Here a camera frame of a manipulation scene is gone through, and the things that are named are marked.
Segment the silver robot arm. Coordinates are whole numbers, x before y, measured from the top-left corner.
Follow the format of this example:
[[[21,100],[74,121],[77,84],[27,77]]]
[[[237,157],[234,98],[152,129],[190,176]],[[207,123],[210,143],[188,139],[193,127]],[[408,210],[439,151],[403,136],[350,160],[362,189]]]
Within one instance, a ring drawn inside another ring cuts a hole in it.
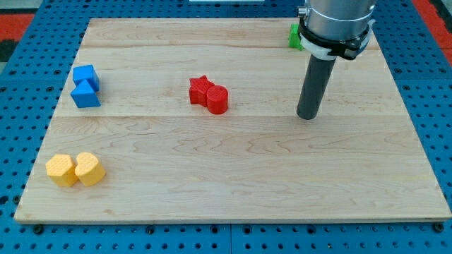
[[[317,59],[353,60],[369,43],[376,0],[305,0],[297,8],[300,44]]]

